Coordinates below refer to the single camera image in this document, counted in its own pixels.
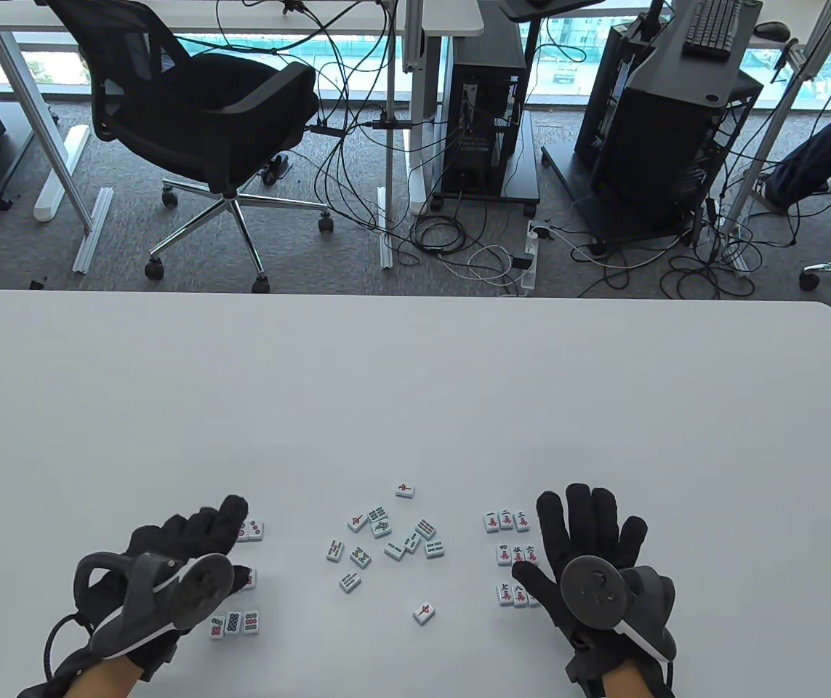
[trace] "white cable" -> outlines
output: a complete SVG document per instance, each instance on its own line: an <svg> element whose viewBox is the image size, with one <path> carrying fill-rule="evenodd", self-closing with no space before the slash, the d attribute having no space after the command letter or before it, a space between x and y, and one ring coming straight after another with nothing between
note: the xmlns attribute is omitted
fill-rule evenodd
<svg viewBox="0 0 831 698"><path fill-rule="evenodd" d="M505 259L500 257L495 252L492 252L493 249L501 249L502 253L505 256ZM496 258L497 262L499 262L500 265L505 267L504 272L498 273L496 276L482 276L480 273L476 273L476 270L471 265L473 264L473 260L476 257L476 255L478 255L482 252L489 252L489 254L494 256ZM503 247L502 245L484 245L468 257L467 262L466 262L466 267L467 267L467 270L470 273L472 273L472 276L465 276L465 275L462 275L462 273L458 273L457 270L453 269L452 266L448 265L448 263L445 262L445 260L442 260L441 258L438 258L438 261L441 262L442 265L444 265L444 268L447 269L449 272L451 272L452 275L455 275L458 278L464 279L465 281L482 281L483 283L487 284L488 286L495 286L498 289L506 289L506 288L508 288L509 286L512 285L512 281L506 282L504 284L494 283L498 279L501 279L502 277L507 276L508 273L511 272L511 270L512 270L512 255L509 254L509 250L506 249L505 247ZM525 270L520 275L518 275L518 278L515 279L515 283L517 284L519 281L521 281L522 277L525 276L526 273L528 273L528 270Z"/></svg>
<svg viewBox="0 0 831 698"><path fill-rule="evenodd" d="M653 257L651 257L650 260L647 260L647 262L639 263L639 265L632 265L632 266L604 265L604 263L598 262L597 260L594 260L591 256L587 255L587 253L581 252L580 247L574 245L574 243L570 242L566 237L562 236L561 233L559 233L553 227L548 226L548 230L550 230L551 233L554 233L554 235L556 235L561 240L563 240L565 243L567 243L570 247L572 247L572 249L574 249L574 252L576 252L579 255L582 255L582 258L584 258L588 262L592 262L592 263L594 263L594 265L601 266L604 269L618 269L618 270L622 270L622 272L628 272L629 270L632 270L632 269L639 269L639 267L648 266L652 262L657 262L658 259L661 259L662 257L664 257L665 253L670 252L670 250L674 249L674 246L677 245L677 243L681 241L680 236L677 236L677 238L674 240L674 242L672 242L670 244L670 246L665 247L664 249L661 250L661 252L658 252L657 255L654 255Z"/></svg>

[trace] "chair backrest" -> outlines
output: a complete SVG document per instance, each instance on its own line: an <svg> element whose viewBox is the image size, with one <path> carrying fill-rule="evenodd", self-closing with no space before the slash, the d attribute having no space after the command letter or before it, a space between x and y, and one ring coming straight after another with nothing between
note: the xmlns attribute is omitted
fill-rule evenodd
<svg viewBox="0 0 831 698"><path fill-rule="evenodd" d="M146 4L130 0L46 0L79 44L92 72L93 106L104 127L106 113L120 106L124 95L161 99L159 76L172 68L185 76L192 60L166 24Z"/></svg>

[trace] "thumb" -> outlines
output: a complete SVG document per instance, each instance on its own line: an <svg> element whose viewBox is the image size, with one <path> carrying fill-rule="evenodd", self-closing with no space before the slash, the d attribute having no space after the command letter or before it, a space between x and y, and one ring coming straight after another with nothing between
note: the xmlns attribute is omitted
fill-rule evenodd
<svg viewBox="0 0 831 698"><path fill-rule="evenodd" d="M531 562L517 562L512 565L512 578L525 587L525 591L541 601L554 625L573 622L571 612L561 596L561 588Z"/></svg>
<svg viewBox="0 0 831 698"><path fill-rule="evenodd" d="M240 591L244 588L246 581L248 581L248 577L250 576L250 568L244 567L242 565L235 565L235 581L231 585L231 592L229 592L229 596L232 594L236 594L236 592Z"/></svg>

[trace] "black mesh chair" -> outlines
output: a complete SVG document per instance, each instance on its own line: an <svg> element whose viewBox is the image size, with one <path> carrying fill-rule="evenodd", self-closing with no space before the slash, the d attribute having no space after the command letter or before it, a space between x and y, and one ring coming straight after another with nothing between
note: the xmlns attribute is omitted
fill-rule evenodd
<svg viewBox="0 0 831 698"><path fill-rule="evenodd" d="M219 53L190 56L150 7L130 0L47 4L76 38L92 73L96 135L120 140L156 166L205 182L163 180L166 206L178 203L174 189L215 199L150 250L148 278L163 278L160 252L225 210L257 267L254 293L269 292L270 283L242 206L318 210L318 229L333 229L323 204L244 192L279 151L301 142L305 123L318 110L312 68L290 63L278 71Z"/></svg>

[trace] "white desk leg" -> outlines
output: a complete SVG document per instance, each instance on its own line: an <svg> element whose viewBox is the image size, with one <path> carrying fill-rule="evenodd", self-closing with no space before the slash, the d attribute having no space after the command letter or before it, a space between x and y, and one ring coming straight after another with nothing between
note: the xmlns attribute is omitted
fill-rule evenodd
<svg viewBox="0 0 831 698"><path fill-rule="evenodd" d="M389 54L386 65L386 118L392 122L396 118L396 1L388 2L390 19L389 32L386 36L386 52ZM393 225L393 148L396 136L392 127L386 129L386 181L385 186L377 187L377 211L380 246L380 268L389 269L393 266L393 249L390 246L389 229Z"/></svg>
<svg viewBox="0 0 831 698"><path fill-rule="evenodd" d="M65 143L60 139L60 131L57 130L56 125L50 117L47 104L44 102L40 90L37 89L37 84L33 80L31 70L27 67L27 61L24 60L20 47L12 33L1 32L2 41L5 44L7 52L14 64L14 69L20 76L20 82L24 84L27 95L31 102L36 104L37 110L40 113L40 119L44 124L44 129L50 133L50 140L56 146L57 152L60 154L60 159L66 163L67 172L73 174L76 169L76 162L79 162L79 154L82 153L86 141L89 140L89 127L85 124L74 126L69 130L66 136ZM65 189L60 180L57 179L57 173L50 170L47 175L47 181L44 182L44 188L40 190L40 196L37 197L37 202L33 205L33 216L39 222L46 223L47 220L52 220L57 214L57 209L60 207L60 202L63 200Z"/></svg>
<svg viewBox="0 0 831 698"><path fill-rule="evenodd" d="M425 37L425 55L412 71L412 123L421 124L434 119L438 107L438 70L441 67L441 37ZM415 212L425 205L426 195L430 190L428 172L422 167L422 161L431 159L434 148L424 148L426 143L435 139L435 129L431 124L412 127L402 132L405 139L406 177L409 182L409 206Z"/></svg>
<svg viewBox="0 0 831 698"><path fill-rule="evenodd" d="M20 49L17 48L17 44L14 44L14 37L9 36L9 40L15 49L13 52L23 61L23 56L20 55ZM46 104L43 104L43 100L40 100L38 103L32 99L30 90L23 79L23 75L17 69L17 63L12 56L12 51L9 50L9 46L7 46L5 37L2 36L1 32L0 66L5 72L7 79L9 79L11 91L14 92L17 103L22 106L24 116L31 125L34 135L37 136L40 147L46 154L47 160L50 162L50 166L53 167L53 172L56 172L57 178L66 189L66 195L69 196L70 203L76 210L76 215L78 215L79 219L82 220L83 239L79 245L79 255L76 256L76 263L73 265L73 270L85 273L86 270L89 269L89 262L92 260L92 253L95 249L96 243L99 240L99 235L102 233L102 226L105 216L108 214L108 206L112 199L112 190L107 187L100 190L99 196L95 200L95 217L93 218L92 213L89 213L89 209L86 208L86 204L83 202L82 196L79 195L79 189L76 189L76 183L73 182L72 175L69 170L66 169L66 162L63 160L63 156L60 153L60 149L65 148L62 140L60 140L59 132L57 132L55 127L53 127L53 119L50 118L47 106ZM36 90L36 84L34 84L33 79L27 80L26 82L33 84L33 87Z"/></svg>

